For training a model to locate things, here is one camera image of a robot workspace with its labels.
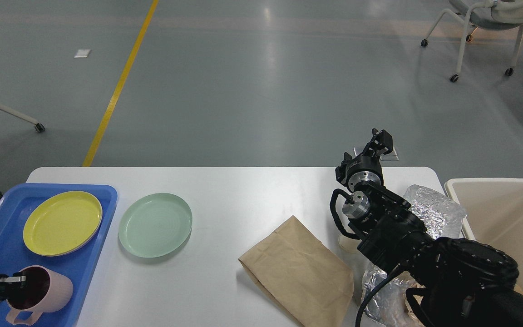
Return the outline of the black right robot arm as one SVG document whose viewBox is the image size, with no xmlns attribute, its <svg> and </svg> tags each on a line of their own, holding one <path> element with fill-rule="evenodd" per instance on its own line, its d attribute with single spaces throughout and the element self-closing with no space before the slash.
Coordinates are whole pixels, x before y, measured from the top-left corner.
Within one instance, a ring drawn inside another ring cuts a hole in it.
<svg viewBox="0 0 523 327">
<path fill-rule="evenodd" d="M 387 275 L 363 298 L 355 325 L 361 325 L 372 298 L 407 272 L 420 287 L 408 288 L 406 300 L 426 327 L 523 327 L 523 295 L 514 290 L 515 259 L 475 240 L 429 236 L 411 204 L 384 185 L 380 156 L 393 147 L 391 134 L 372 129 L 361 153 L 344 153 L 336 168 L 344 189 L 332 192 L 334 223 L 342 236 L 358 240 L 357 250 Z"/>
</svg>

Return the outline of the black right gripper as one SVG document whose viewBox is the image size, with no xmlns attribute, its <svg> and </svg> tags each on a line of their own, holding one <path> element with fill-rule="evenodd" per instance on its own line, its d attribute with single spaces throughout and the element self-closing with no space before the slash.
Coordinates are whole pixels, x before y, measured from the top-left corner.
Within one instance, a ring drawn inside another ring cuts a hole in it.
<svg viewBox="0 0 523 327">
<path fill-rule="evenodd" d="M 372 138 L 366 143 L 365 155 L 360 155 L 360 147 L 353 147 L 352 151 L 343 153 L 343 159 L 336 167 L 336 181 L 349 191 L 359 190 L 359 185 L 366 182 L 384 185 L 379 157 L 394 151 L 394 141 L 384 129 L 372 129 L 371 132 Z"/>
</svg>

